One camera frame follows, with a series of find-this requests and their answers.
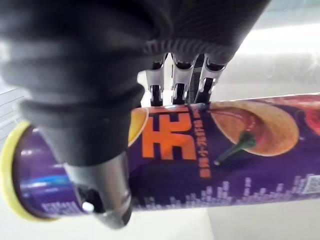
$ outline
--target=blurred background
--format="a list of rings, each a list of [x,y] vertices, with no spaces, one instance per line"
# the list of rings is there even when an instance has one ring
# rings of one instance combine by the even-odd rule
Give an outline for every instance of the blurred background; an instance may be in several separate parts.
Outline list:
[[[226,67],[212,101],[320,92],[320,1],[273,0]],[[5,46],[0,44],[2,52]],[[147,87],[146,74],[138,81]],[[163,104],[171,104],[172,59],[165,62]],[[0,149],[21,121],[14,105],[22,89],[0,82]],[[145,93],[142,106],[150,105]],[[135,213],[120,231],[93,217],[30,223],[15,216],[0,198],[3,239],[66,240],[313,240],[320,238],[320,200],[255,206],[180,209]]]

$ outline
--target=robotic finger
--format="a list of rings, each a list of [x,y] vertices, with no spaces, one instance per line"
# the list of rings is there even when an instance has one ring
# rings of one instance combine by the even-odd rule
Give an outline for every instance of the robotic finger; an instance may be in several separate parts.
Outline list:
[[[165,88],[165,60],[168,54],[158,55],[152,68],[145,71],[148,90],[151,93],[151,106],[163,105],[163,91]]]
[[[204,55],[204,62],[201,70],[199,88],[195,97],[195,103],[208,103],[214,87],[226,68],[226,64],[214,64],[210,54]]]
[[[174,105],[185,104],[191,77],[198,55],[173,54],[173,96]]]

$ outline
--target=orange chinese character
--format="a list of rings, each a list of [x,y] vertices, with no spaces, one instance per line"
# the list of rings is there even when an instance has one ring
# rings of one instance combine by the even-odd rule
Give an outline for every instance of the orange chinese character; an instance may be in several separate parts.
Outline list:
[[[173,160],[173,147],[181,147],[182,157],[186,160],[196,160],[195,141],[186,132],[192,127],[189,113],[178,113],[179,121],[170,121],[170,115],[159,116],[159,131],[154,131],[154,118],[150,116],[142,132],[142,155],[144,158],[154,158],[154,144],[160,144],[163,160]]]

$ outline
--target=robotic hand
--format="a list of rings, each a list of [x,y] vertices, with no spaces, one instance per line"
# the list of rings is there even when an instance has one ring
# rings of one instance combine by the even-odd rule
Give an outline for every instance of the robotic hand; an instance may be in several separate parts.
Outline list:
[[[181,104],[195,59],[206,54],[197,101],[208,100],[268,2],[0,1],[2,77],[27,90],[20,112],[39,126],[85,210],[112,228],[130,219],[126,150],[130,112],[144,93],[138,72],[156,72],[173,53],[173,102]],[[149,74],[155,105],[158,75]]]

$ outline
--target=barcode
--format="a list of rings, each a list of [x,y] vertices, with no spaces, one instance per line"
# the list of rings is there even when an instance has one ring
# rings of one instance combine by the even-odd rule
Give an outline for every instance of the barcode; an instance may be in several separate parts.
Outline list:
[[[320,193],[320,175],[309,176],[302,194]]]

